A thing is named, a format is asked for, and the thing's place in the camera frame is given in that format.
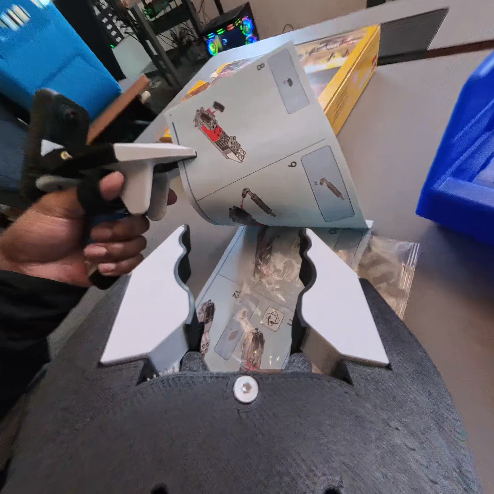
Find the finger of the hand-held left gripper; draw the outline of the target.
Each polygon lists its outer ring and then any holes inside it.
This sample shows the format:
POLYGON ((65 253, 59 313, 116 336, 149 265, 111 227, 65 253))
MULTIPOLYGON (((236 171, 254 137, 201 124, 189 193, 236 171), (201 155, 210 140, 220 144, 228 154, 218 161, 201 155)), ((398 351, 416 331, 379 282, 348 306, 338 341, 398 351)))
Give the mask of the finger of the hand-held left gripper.
POLYGON ((114 144, 112 171, 124 176, 120 198, 131 215, 149 216, 154 173, 168 174, 184 160, 195 158, 192 148, 170 143, 114 144))
POLYGON ((150 221, 160 221, 164 218, 169 200, 169 192, 170 178, 168 173, 154 173, 149 205, 150 221))

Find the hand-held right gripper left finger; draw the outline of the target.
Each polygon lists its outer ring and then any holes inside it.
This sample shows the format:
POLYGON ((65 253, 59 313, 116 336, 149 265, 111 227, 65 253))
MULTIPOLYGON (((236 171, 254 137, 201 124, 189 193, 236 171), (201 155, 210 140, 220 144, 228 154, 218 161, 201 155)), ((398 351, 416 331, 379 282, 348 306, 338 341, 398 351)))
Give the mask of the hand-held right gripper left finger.
POLYGON ((179 226, 130 275, 100 363, 147 360, 163 374, 200 351, 204 325, 187 286, 190 227, 179 226))

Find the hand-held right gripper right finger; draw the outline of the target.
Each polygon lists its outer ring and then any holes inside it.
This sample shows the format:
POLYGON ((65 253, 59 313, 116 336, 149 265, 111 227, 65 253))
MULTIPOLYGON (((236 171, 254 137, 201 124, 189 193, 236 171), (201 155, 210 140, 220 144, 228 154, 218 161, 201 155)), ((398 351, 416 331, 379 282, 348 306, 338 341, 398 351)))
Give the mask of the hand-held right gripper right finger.
POLYGON ((311 229, 299 231, 301 258, 292 355, 330 374, 338 361, 390 365, 359 276, 311 229))

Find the clear plastic parts bag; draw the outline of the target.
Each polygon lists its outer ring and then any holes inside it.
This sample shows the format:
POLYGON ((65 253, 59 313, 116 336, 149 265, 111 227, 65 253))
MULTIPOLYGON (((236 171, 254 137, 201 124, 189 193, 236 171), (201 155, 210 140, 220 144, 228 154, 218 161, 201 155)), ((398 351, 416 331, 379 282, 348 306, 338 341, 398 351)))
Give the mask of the clear plastic parts bag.
MULTIPOLYGON (((419 255, 419 244, 382 238, 362 230, 313 231, 360 278, 367 280, 403 318, 419 255)), ((241 364, 246 369, 287 366, 292 321, 303 285, 299 279, 299 232, 293 228, 246 227, 243 292, 258 302, 246 323, 241 364)))

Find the toy instruction booklet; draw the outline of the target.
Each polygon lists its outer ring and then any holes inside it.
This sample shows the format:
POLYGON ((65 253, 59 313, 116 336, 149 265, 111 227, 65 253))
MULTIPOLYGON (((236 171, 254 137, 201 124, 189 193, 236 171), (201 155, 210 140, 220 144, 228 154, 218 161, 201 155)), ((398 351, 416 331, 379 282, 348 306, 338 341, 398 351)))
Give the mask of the toy instruction booklet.
POLYGON ((185 193, 201 217, 238 231, 202 289, 212 370, 242 367, 246 323, 258 302, 243 292, 246 227, 368 231, 338 140, 287 44, 211 92, 166 111, 174 144, 197 156, 179 165, 185 193))

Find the blue plastic bin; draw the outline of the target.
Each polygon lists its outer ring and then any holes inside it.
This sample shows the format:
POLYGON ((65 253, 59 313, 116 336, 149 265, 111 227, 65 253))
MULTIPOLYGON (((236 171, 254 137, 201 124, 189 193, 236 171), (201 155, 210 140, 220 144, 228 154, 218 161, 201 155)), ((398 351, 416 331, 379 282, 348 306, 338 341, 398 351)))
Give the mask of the blue plastic bin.
POLYGON ((493 53, 460 92, 416 214, 493 245, 493 53))

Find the yellow cardboard toy box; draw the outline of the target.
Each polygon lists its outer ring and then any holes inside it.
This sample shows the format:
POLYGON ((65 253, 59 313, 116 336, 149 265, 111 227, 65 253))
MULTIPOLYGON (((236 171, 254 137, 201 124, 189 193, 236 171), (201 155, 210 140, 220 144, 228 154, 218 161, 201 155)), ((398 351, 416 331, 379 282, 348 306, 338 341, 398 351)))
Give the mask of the yellow cardboard toy box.
MULTIPOLYGON (((295 44, 299 61, 333 132, 337 135, 375 73, 380 50, 381 26, 373 24, 341 34, 295 44)), ((170 109, 197 95, 211 92, 224 78, 260 62, 264 53, 241 54, 197 82, 170 109)))

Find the grey desk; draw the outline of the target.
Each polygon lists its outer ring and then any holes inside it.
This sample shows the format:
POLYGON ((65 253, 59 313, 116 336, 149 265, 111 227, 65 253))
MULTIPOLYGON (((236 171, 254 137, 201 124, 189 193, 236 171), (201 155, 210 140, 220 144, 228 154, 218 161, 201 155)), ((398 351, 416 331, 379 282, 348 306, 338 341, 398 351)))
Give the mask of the grey desk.
POLYGON ((337 135, 365 217, 378 236, 419 242, 404 322, 454 398, 485 493, 493 493, 493 248, 416 215, 417 201, 464 83, 491 49, 493 1, 395 1, 225 51, 217 66, 294 43, 448 8, 430 49, 474 51, 378 65, 337 135))

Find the dark grey desk pad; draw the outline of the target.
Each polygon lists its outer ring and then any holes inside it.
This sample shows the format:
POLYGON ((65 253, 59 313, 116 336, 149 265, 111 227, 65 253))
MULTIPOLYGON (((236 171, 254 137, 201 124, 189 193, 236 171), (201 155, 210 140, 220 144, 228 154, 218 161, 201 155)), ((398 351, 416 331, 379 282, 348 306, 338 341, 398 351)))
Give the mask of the dark grey desk pad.
POLYGON ((379 66, 423 59, 448 14, 441 8, 381 24, 379 66))

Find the person's left hand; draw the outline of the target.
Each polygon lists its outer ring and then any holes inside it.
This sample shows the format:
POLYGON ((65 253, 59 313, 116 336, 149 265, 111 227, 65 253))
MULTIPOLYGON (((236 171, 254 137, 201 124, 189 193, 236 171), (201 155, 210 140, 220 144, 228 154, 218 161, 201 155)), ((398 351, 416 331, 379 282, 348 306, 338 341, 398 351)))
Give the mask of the person's left hand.
POLYGON ((90 287, 91 275, 127 275, 144 259, 145 215, 88 224, 76 187, 45 194, 1 234, 1 270, 90 287))

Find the brown wooden board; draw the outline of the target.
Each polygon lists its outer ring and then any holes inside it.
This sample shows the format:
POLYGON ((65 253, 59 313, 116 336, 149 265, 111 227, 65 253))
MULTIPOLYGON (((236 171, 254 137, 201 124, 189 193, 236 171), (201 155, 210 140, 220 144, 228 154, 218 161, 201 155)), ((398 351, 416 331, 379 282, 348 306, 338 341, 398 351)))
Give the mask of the brown wooden board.
POLYGON ((119 115, 136 99, 140 99, 149 87, 149 79, 145 74, 140 75, 125 92, 109 105, 89 126, 86 144, 92 144, 109 127, 119 115))

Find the RGB computer tower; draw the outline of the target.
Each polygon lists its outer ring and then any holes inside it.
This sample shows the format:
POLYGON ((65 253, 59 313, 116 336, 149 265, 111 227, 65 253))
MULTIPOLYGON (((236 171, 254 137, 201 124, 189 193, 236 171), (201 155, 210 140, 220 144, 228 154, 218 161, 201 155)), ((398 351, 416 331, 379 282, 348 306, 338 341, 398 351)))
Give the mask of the RGB computer tower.
POLYGON ((223 13, 201 28, 209 56, 260 40, 249 2, 223 13))

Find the black metal shelf frame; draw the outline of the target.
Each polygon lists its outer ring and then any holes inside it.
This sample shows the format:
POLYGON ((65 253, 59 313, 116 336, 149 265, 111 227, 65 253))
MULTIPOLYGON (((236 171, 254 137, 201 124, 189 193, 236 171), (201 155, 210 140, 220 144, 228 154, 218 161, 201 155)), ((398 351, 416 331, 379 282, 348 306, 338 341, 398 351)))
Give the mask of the black metal shelf frame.
POLYGON ((178 90, 211 57, 198 1, 52 3, 118 81, 151 71, 178 90))

